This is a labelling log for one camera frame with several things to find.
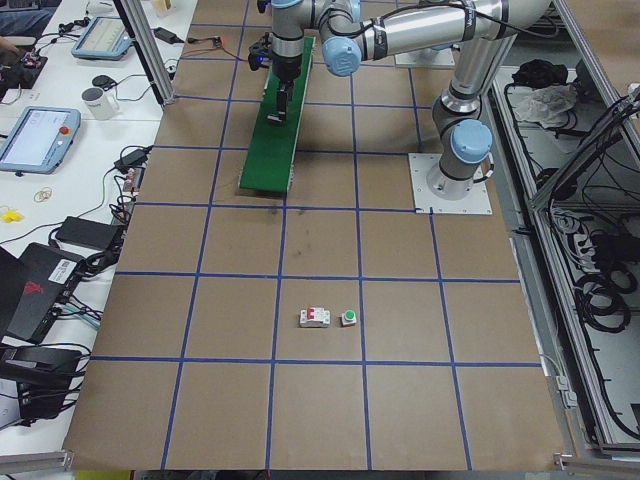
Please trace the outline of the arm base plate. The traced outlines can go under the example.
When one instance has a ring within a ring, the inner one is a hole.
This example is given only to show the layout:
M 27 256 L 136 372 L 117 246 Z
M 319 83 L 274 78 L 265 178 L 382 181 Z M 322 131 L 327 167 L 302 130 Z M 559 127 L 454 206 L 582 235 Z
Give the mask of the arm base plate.
M 395 65 L 402 68 L 430 68 L 450 70 L 455 68 L 455 60 L 451 48 L 424 48 L 412 52 L 396 54 Z
M 438 165 L 439 153 L 409 153 L 414 210 L 424 214 L 492 215 L 492 207 L 486 182 L 475 183 L 466 196 L 457 200 L 439 197 L 429 187 L 428 175 Z

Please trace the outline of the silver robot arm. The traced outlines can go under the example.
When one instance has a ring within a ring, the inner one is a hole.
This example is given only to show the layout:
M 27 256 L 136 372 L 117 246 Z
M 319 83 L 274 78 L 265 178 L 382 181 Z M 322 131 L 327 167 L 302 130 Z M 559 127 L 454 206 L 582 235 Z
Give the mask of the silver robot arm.
M 284 124 L 301 74 L 304 34 L 319 33 L 324 62 L 335 76 L 366 61 L 446 47 L 460 48 L 448 86 L 436 98 L 433 120 L 442 140 L 446 122 L 474 119 L 511 38 L 538 21 L 546 1 L 417 1 L 364 20 L 356 1 L 270 1 L 269 57 L 278 80 L 276 110 Z

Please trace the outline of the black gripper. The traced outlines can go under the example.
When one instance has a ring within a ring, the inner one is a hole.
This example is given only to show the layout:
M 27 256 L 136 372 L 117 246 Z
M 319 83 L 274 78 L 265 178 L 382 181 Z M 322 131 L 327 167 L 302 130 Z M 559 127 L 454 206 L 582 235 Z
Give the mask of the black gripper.
M 277 114 L 286 116 L 292 100 L 294 81 L 301 75 L 303 55 L 286 57 L 272 53 L 272 70 L 279 79 L 277 90 Z

